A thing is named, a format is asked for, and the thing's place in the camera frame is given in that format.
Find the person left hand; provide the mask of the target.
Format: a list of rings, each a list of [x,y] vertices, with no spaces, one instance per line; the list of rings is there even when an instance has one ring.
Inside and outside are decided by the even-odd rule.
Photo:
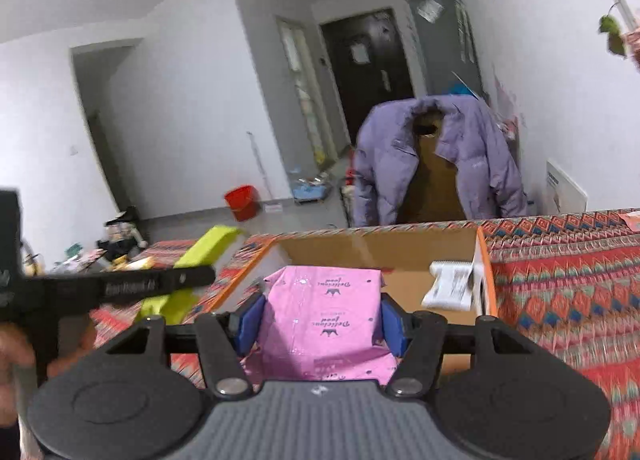
[[[88,355],[96,342],[96,326],[91,318],[78,341],[76,350],[50,362],[48,376],[57,376]],[[14,367],[35,365],[35,354],[26,334],[15,324],[1,325],[1,426],[8,428],[17,422],[16,395],[13,384]]]

